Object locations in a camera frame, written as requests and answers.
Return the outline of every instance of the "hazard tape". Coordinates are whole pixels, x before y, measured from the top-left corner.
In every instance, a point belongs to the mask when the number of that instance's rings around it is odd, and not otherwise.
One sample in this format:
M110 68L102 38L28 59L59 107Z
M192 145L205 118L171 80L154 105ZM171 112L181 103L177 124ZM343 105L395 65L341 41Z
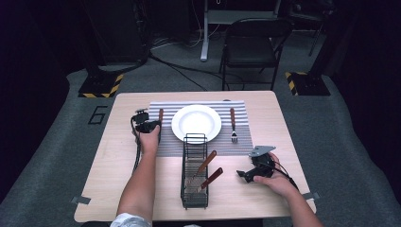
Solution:
M289 90L291 90L291 93L293 96L297 96L298 92L297 89L295 87L295 83L292 80L292 75L293 74L297 74L297 75L307 75L307 73L304 72L286 72L286 78L287 78L287 82L288 82L288 86L289 86Z
M123 79L124 75L120 75L115 79L115 83L109 93L79 93L79 97L113 97L118 90L118 86L120 85L121 79Z

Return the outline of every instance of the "person's right hand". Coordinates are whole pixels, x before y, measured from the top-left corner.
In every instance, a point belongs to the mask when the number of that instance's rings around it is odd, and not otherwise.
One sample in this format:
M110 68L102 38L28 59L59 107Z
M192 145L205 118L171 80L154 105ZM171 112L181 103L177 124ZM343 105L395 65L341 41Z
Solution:
M269 155L276 163L275 167L281 169L280 165L278 165L278 163L280 163L278 158L271 152L269 153ZM289 179L279 171L274 171L273 175L271 175L270 178L254 176L253 180L256 183L262 183L267 185L275 193L284 197L289 196L291 193L299 193L298 190L289 182Z

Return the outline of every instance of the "hand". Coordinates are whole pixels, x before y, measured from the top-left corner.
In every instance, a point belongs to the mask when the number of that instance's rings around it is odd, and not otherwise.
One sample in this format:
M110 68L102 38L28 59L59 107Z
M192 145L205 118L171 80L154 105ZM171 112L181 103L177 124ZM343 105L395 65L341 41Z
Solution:
M276 163L275 167L281 169L280 165L278 165L278 163L280 163L278 158L271 152L269 155ZM254 176L253 180L256 183L262 183L269 186L275 193L284 197L287 197L292 193L299 193L298 190L289 182L288 178L279 171L274 171L270 178Z
M157 148L159 147L159 131L159 125L157 125L150 133L136 131L136 134L139 136L139 141L142 145L142 152L144 154L147 152L157 152Z

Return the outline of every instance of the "black utensil basket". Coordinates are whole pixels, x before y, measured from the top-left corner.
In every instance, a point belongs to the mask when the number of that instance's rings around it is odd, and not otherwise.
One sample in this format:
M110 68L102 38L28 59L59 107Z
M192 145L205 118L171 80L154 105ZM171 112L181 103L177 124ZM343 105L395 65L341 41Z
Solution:
M188 133L183 139L183 171L181 179L181 200L185 209L206 208L208 205L209 186L198 191L198 188L207 179L208 167L197 174L207 155L207 138L205 134Z

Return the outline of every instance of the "person's left hand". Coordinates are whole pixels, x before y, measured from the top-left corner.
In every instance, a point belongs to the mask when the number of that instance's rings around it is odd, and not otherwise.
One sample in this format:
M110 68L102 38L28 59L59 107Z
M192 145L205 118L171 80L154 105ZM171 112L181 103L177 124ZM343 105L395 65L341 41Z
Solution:
M157 125L150 133L142 133L137 131L136 134L139 136L139 141L142 145L142 152L157 152L159 147L159 131L160 126Z

